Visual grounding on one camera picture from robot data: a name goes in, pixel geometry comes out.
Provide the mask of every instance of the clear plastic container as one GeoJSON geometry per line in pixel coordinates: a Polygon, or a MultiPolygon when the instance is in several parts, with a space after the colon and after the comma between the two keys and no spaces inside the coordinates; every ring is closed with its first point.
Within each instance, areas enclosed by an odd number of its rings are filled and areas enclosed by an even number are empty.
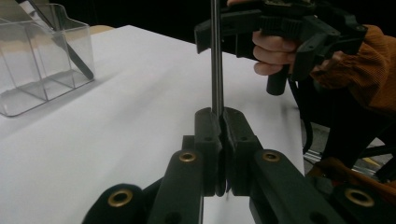
{"type": "Polygon", "coordinates": [[[20,8],[0,7],[0,113],[7,117],[93,81],[89,26],[69,19],[61,5],[37,6],[47,23],[21,21],[12,13],[20,8]]]}

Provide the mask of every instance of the white tabletop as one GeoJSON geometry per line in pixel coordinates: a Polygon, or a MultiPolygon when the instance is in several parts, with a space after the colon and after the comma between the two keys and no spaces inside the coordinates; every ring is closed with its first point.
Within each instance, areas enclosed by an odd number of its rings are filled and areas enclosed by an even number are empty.
{"type": "MultiPolygon", "coordinates": [[[[0,223],[80,223],[102,192],[161,178],[194,113],[211,106],[210,51],[133,26],[92,36],[95,81],[25,114],[0,117],[0,223]]],[[[297,106],[265,91],[253,64],[223,54],[225,105],[265,148],[303,172],[297,106]]],[[[248,198],[205,198],[204,223],[253,223],[248,198]]]]}

